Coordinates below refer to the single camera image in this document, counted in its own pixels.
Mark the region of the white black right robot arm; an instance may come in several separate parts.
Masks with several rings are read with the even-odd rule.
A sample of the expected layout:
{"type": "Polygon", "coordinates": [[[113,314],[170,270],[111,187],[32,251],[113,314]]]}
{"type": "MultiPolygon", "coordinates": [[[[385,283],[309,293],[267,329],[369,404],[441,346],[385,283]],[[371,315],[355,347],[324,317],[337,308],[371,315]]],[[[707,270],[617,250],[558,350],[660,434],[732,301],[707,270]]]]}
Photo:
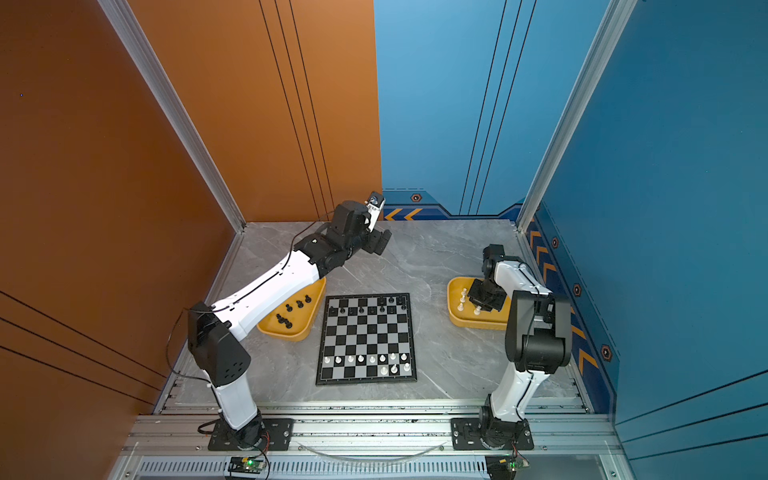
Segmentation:
{"type": "Polygon", "coordinates": [[[484,278],[473,281],[469,300],[480,311],[500,311],[510,302],[505,331],[507,368],[480,410],[483,445],[493,450],[534,447],[525,413],[537,389],[572,354],[569,300],[540,283],[519,257],[500,244],[483,250],[484,278]]]}

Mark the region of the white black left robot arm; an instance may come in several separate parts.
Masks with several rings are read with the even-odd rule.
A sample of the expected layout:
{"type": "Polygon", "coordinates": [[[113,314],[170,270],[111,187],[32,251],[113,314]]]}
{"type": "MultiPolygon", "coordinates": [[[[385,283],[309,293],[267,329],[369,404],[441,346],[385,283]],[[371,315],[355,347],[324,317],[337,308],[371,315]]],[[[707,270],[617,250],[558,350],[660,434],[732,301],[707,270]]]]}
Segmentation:
{"type": "Polygon", "coordinates": [[[301,231],[286,256],[236,293],[188,310],[188,349],[219,407],[219,425],[236,448],[265,445],[261,412],[250,391],[251,357],[241,344],[280,304],[341,267],[363,250],[380,255],[391,238],[375,228],[386,199],[372,192],[364,202],[344,201],[316,231],[301,231]]]}

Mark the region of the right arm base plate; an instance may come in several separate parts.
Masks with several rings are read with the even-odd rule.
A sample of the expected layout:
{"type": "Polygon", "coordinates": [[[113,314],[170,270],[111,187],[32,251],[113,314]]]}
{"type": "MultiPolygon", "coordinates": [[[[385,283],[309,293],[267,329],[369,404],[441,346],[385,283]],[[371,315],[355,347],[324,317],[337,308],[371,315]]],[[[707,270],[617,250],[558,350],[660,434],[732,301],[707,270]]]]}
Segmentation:
{"type": "Polygon", "coordinates": [[[478,417],[450,420],[451,440],[455,450],[531,451],[535,448],[527,420],[482,423],[478,417]]]}

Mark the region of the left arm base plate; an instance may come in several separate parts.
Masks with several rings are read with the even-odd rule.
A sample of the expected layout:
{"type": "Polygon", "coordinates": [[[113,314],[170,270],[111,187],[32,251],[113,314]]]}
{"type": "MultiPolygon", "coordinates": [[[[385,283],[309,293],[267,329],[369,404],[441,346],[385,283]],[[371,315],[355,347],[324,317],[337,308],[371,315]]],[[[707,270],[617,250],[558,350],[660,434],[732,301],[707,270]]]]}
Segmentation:
{"type": "Polygon", "coordinates": [[[214,424],[209,451],[287,451],[293,435],[294,420],[288,417],[257,417],[240,430],[223,419],[214,424]]]}

